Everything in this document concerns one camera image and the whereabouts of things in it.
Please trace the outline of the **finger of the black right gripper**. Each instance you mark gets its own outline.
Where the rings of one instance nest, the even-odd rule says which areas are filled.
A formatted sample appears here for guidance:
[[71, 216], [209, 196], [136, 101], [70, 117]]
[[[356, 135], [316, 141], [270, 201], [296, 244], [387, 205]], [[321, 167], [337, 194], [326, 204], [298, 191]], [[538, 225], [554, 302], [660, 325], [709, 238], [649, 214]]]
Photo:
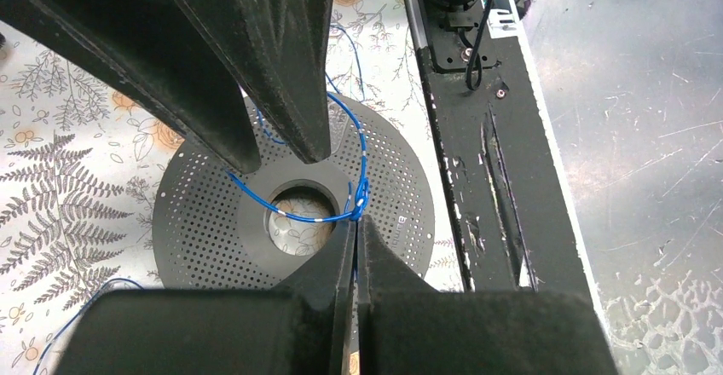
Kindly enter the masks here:
[[173, 1], [297, 157], [327, 159], [333, 0]]
[[1, 18], [231, 170], [260, 167], [240, 86], [172, 0], [1, 0]]

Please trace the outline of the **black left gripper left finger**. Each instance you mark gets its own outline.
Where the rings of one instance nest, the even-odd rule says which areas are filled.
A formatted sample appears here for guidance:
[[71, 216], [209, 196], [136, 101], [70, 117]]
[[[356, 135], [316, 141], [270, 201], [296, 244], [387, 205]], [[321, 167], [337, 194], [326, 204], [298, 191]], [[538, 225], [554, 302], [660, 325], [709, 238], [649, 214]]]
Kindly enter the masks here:
[[117, 290], [72, 333], [58, 374], [346, 374], [355, 222], [268, 290]]

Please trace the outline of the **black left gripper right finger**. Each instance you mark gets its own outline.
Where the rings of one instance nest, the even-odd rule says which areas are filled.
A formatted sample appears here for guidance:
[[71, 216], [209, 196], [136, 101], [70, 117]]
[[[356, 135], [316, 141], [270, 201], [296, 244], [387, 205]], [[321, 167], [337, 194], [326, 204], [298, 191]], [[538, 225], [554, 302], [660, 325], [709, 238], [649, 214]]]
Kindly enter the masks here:
[[615, 374], [593, 307], [575, 295], [437, 291], [357, 224], [364, 374]]

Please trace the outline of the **grey perforated spool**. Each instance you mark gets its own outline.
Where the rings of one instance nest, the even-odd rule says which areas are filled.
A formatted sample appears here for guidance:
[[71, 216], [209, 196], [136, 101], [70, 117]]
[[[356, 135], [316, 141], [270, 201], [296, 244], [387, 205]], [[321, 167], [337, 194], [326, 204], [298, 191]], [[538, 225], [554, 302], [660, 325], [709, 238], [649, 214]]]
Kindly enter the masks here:
[[435, 233], [425, 172], [400, 132], [341, 95], [328, 102], [331, 154], [303, 163], [270, 124], [252, 118], [261, 165], [230, 178], [190, 142], [171, 159], [153, 211], [153, 254], [162, 283], [184, 288], [270, 288], [329, 240], [335, 216], [352, 210], [367, 182], [364, 210], [383, 241], [424, 275]]

